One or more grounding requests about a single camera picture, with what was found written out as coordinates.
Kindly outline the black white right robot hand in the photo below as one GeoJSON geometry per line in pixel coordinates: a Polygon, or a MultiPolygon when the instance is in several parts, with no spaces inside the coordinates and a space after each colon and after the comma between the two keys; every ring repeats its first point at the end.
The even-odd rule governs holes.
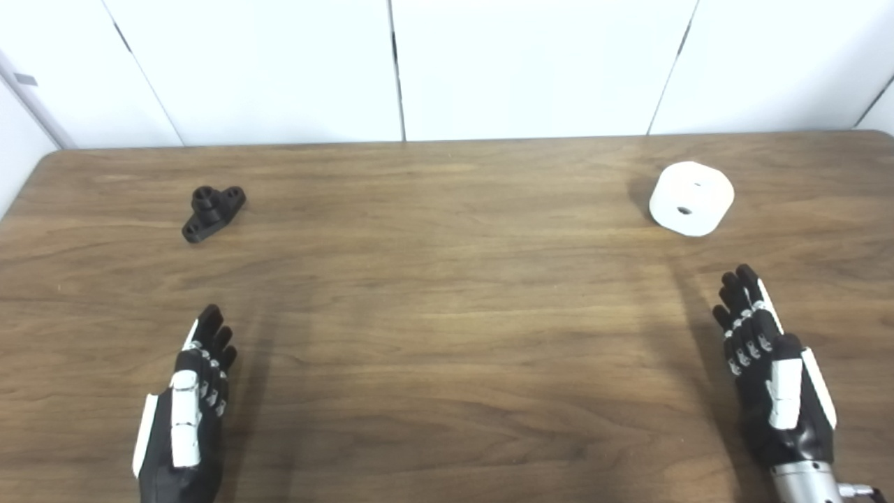
{"type": "Polygon", "coordinates": [[[815,355],[785,331],[770,294],[747,264],[724,273],[712,310],[740,401],[745,446],[764,468],[835,460],[837,413],[815,355]]]}

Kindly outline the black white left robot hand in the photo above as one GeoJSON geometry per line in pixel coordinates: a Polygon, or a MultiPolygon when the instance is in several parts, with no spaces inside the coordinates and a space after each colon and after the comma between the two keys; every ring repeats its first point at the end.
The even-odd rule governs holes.
{"type": "Polygon", "coordinates": [[[223,417],[237,358],[217,305],[193,322],[169,385],[149,394],[132,456],[141,502],[213,502],[224,475],[223,417]]]}

